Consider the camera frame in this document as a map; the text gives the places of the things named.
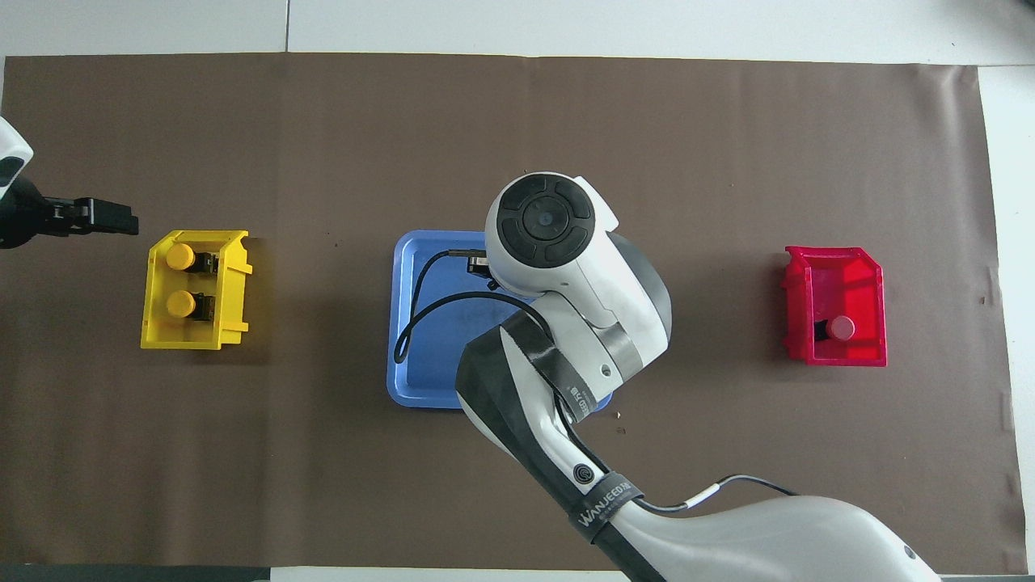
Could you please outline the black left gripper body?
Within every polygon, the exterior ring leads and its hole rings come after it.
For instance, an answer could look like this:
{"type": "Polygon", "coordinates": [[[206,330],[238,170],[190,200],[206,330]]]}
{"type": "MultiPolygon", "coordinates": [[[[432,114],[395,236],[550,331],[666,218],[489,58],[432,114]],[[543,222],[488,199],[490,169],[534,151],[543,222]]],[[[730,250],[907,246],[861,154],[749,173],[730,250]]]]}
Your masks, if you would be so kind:
{"type": "Polygon", "coordinates": [[[91,215],[89,199],[42,196],[29,179],[14,178],[1,204],[1,248],[21,248],[37,235],[85,234],[91,215]]]}

